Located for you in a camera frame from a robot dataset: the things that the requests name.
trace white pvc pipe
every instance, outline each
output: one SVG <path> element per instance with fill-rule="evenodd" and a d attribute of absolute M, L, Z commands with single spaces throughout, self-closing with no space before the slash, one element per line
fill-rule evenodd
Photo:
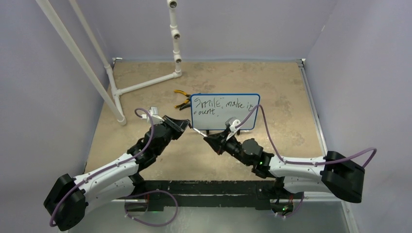
<path fill-rule="evenodd" d="M 176 12 L 175 9 L 169 8 L 169 17 L 170 17 L 170 26 L 171 27 L 176 27 L 177 22 L 176 22 Z"/>
<path fill-rule="evenodd" d="M 179 49 L 179 38 L 180 38 L 180 33 L 177 28 L 177 21 L 176 21 L 176 11 L 175 8 L 169 7 L 169 17 L 170 17 L 170 32 L 172 34 L 172 40 L 173 40 L 173 59 L 174 59 L 174 64 L 175 64 L 175 73 L 176 77 L 182 76 L 182 69 L 180 63 L 182 62 L 182 57 L 180 56 L 180 49 Z M 176 33 L 179 33 L 179 38 L 174 38 L 174 35 Z"/>
<path fill-rule="evenodd" d="M 110 86 L 111 86 L 111 92 L 112 92 L 112 97 L 115 101 L 115 105 L 119 112 L 124 116 L 123 109 L 121 108 L 121 103 L 120 103 L 120 95 L 118 94 L 118 89 L 116 88 L 115 85 L 115 78 L 113 77 L 113 70 L 110 65 L 104 67 L 106 69 L 106 73 L 109 76 L 109 81 L 110 81 Z"/>
<path fill-rule="evenodd" d="M 85 28 L 85 31 L 87 33 L 87 35 L 89 36 L 91 43 L 93 44 L 94 48 L 96 49 L 100 59 L 103 62 L 103 66 L 109 66 L 109 63 L 106 60 L 106 57 L 103 53 L 102 48 L 100 47 L 99 43 L 96 40 L 96 37 L 93 34 L 93 31 L 91 30 L 89 24 L 86 21 L 85 16 L 83 15 L 82 10 L 80 10 L 79 5 L 77 4 L 76 0 L 69 0 L 74 12 L 76 13 L 77 17 L 80 20 L 80 23 L 83 25 L 83 27 Z"/>
<path fill-rule="evenodd" d="M 83 28 L 86 31 L 87 36 L 89 37 L 91 43 L 93 44 L 94 49 L 96 50 L 97 54 L 100 57 L 100 60 L 103 63 L 104 68 L 106 69 L 107 76 L 109 77 L 109 82 L 110 82 L 110 87 L 111 87 L 111 92 L 112 92 L 112 97 L 115 101 L 115 105 L 119 112 L 124 116 L 123 110 L 121 108 L 120 104 L 120 97 L 117 96 L 115 93 L 117 93 L 117 87 L 115 83 L 115 79 L 113 77 L 113 69 L 110 66 L 110 64 L 107 62 L 106 57 L 103 53 L 102 48 L 100 47 L 99 43 L 97 42 L 96 37 L 94 36 L 93 31 L 91 30 L 89 24 L 87 23 L 87 20 L 85 18 L 85 15 L 83 15 L 82 10 L 80 9 L 79 5 L 77 4 L 76 0 L 69 0 L 74 12 L 77 15 L 77 18 L 79 19 L 80 23 L 82 24 Z"/>
<path fill-rule="evenodd" d="M 123 89 L 118 89 L 118 92 L 120 94 L 124 94 L 124 93 L 130 92 L 130 91 L 141 89 L 141 88 L 144 88 L 144 87 L 156 84 L 156 83 L 160 83 L 160 82 L 172 79 L 172 78 L 177 78 L 177 77 L 179 77 L 178 74 L 176 74 L 176 72 L 173 72 L 172 74 L 168 74 L 168 75 L 165 75 L 165 76 L 157 78 L 157 79 L 153 79 L 153 80 L 150 80 L 150 81 L 147 81 L 147 82 L 144 82 L 144 83 L 140 83 L 140 84 L 137 84 L 137 85 L 133 85 L 133 86 L 130 86 L 130 87 L 126 87 L 126 88 L 123 88 Z"/>
<path fill-rule="evenodd" d="M 77 62 L 82 67 L 83 71 L 86 73 L 87 77 L 96 87 L 99 94 L 102 96 L 104 102 L 107 103 L 110 110 L 113 112 L 117 121 L 124 125 L 126 124 L 126 118 L 120 113 L 117 109 L 115 104 L 110 99 L 110 96 L 100 83 L 99 79 L 97 78 L 96 74 L 93 72 L 92 68 L 88 64 L 86 58 L 83 56 L 82 52 L 80 51 L 79 47 L 74 42 L 73 38 L 71 37 L 70 33 L 67 31 L 66 27 L 64 26 L 62 20 L 60 19 L 59 15 L 55 12 L 52 5 L 48 0 L 36 0 L 37 4 L 40 6 L 46 17 L 49 19 L 50 23 L 53 25 L 54 29 L 56 29 L 57 33 L 60 35 L 62 40 L 65 42 L 66 46 L 76 58 Z"/>

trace whiteboard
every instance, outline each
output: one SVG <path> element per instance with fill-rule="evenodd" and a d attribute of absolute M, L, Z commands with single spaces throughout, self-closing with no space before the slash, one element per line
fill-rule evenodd
<path fill-rule="evenodd" d="M 231 117 L 243 121 L 260 102 L 259 94 L 193 94 L 190 96 L 192 126 L 198 130 L 224 130 L 224 123 Z M 255 127 L 256 112 L 240 127 Z"/>

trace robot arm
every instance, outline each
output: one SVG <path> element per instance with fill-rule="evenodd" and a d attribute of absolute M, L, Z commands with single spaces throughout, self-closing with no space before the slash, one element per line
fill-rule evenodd
<path fill-rule="evenodd" d="M 252 166 L 252 172 L 257 176 L 276 178 L 273 192 L 284 197 L 304 191 L 327 192 L 348 202 L 361 202 L 365 175 L 362 166 L 351 160 L 322 165 L 345 158 L 334 151 L 328 151 L 325 157 L 280 159 L 273 153 L 263 151 L 263 147 L 253 138 L 243 143 L 237 141 L 234 135 L 239 124 L 239 120 L 231 118 L 226 122 L 225 131 L 210 134 L 204 140 L 218 155 L 226 151 L 246 166 Z"/>
<path fill-rule="evenodd" d="M 138 193 L 144 182 L 139 172 L 153 164 L 170 141 L 177 140 L 190 123 L 188 119 L 159 117 L 155 108 L 152 108 L 149 113 L 154 121 L 154 130 L 150 144 L 141 155 L 135 156 L 148 144 L 151 129 L 115 161 L 83 175 L 72 178 L 65 174 L 57 179 L 44 201 L 44 206 L 51 216 L 63 196 L 78 186 L 56 210 L 54 222 L 61 231 L 72 228 L 87 213 L 111 200 Z"/>

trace beige tabletop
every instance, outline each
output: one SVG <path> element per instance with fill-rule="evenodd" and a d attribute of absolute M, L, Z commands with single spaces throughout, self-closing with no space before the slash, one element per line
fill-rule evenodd
<path fill-rule="evenodd" d="M 279 152 L 288 157 L 321 156 L 317 129 L 297 63 L 208 62 L 182 63 L 183 76 L 148 86 L 121 96 L 127 119 L 121 126 L 103 105 L 93 138 L 86 171 L 103 166 L 126 152 L 149 130 L 150 124 L 137 118 L 134 109 L 156 106 L 161 116 L 191 119 L 190 109 L 174 109 L 185 97 L 175 89 L 194 93 L 259 93 L 271 136 Z M 117 62 L 114 77 L 118 88 L 170 74 L 174 63 Z M 241 133 L 274 152 L 268 140 L 261 112 L 256 126 Z M 146 180 L 261 180 L 251 167 L 229 154 L 217 155 L 202 137 L 191 130 L 172 141 L 157 161 L 141 172 Z"/>

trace pliers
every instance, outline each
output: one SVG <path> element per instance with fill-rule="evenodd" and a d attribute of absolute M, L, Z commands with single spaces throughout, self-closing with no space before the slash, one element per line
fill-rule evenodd
<path fill-rule="evenodd" d="M 175 93 L 180 93 L 180 94 L 187 97 L 187 99 L 182 104 L 175 105 L 174 108 L 178 108 L 180 111 L 182 111 L 185 108 L 190 108 L 190 95 L 188 93 L 184 92 L 184 91 L 181 91 L 181 90 L 174 90 L 174 92 Z"/>

